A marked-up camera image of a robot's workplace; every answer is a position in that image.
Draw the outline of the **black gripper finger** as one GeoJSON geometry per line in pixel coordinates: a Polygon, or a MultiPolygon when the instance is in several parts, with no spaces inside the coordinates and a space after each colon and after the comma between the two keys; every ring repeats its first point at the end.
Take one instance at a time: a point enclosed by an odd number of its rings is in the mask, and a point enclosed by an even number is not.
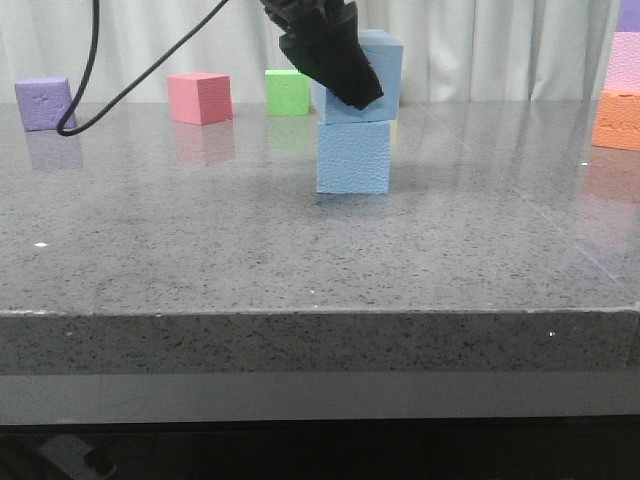
{"type": "Polygon", "coordinates": [[[280,50],[300,72],[359,110],[383,96],[359,43],[355,2],[264,1],[262,5],[283,31],[280,50]]]}

